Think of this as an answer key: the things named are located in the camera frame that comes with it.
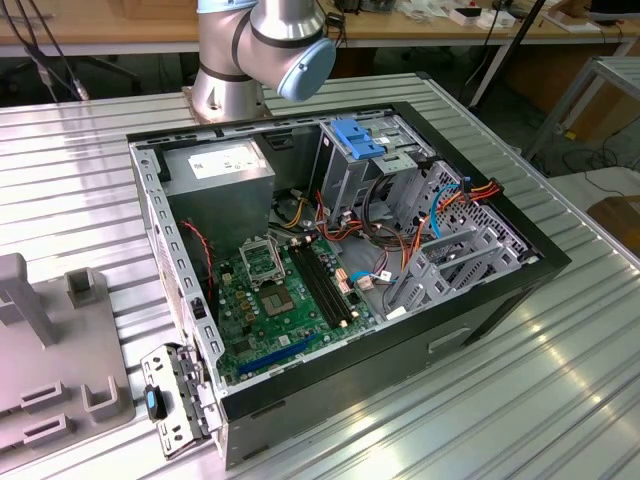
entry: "blue drive bay latch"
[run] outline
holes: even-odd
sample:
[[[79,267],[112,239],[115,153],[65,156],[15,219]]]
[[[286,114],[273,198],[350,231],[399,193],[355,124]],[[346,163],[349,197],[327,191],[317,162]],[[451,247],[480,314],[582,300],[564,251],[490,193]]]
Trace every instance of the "blue drive bay latch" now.
[[[351,118],[334,120],[331,126],[342,143],[351,149],[351,155],[356,160],[380,157],[386,153],[386,150],[375,143],[367,131]]]

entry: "blue cable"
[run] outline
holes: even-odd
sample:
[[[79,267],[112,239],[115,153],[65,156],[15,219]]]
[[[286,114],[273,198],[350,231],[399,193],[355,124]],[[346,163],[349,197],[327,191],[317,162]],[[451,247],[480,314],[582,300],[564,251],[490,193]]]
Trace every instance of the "blue cable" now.
[[[438,209],[438,200],[440,200],[440,197],[444,192],[446,192],[447,190],[452,190],[456,188],[460,188],[460,185],[457,183],[450,183],[449,185],[445,185],[444,187],[440,188],[438,193],[436,193],[436,196],[433,197],[433,203],[431,204],[431,212],[430,212],[431,229],[433,230],[433,233],[435,233],[436,237],[438,238],[442,238],[442,234],[440,233],[440,229],[438,228],[438,219],[436,216],[436,210]]]

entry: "ram slot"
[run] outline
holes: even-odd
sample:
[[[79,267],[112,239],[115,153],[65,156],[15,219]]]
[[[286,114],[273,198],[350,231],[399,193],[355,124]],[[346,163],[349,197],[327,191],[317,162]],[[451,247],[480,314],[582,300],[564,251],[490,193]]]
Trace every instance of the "ram slot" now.
[[[303,247],[292,249],[289,254],[329,326],[340,328],[343,322],[351,322],[349,308],[313,250]]]

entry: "aluminum extrusion table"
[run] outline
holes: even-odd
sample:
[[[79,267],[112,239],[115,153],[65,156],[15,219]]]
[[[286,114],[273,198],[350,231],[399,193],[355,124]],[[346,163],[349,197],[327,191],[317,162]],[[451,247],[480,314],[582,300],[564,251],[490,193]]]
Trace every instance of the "aluminum extrusion table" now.
[[[593,57],[587,61],[536,133],[523,154],[524,158],[531,160],[538,153],[549,134],[591,81],[593,84],[590,89],[600,88],[607,81],[640,101],[640,57]],[[588,102],[593,96],[587,93],[583,98]]]
[[[124,135],[191,125],[180,94],[1,111],[0,253],[32,281],[91,266],[108,278],[137,415],[8,478],[638,478],[638,262],[435,83],[328,82],[275,114],[406,100],[573,263],[489,337],[225,472],[212,443],[165,462],[140,357],[178,340],[145,237]]]

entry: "side panel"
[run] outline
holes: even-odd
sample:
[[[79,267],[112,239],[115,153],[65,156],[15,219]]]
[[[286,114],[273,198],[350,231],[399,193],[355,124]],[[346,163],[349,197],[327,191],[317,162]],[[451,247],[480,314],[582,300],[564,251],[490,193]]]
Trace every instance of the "side panel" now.
[[[509,299],[509,295],[499,297],[230,422],[227,468],[402,382],[459,350],[473,332],[485,321],[490,321]]]

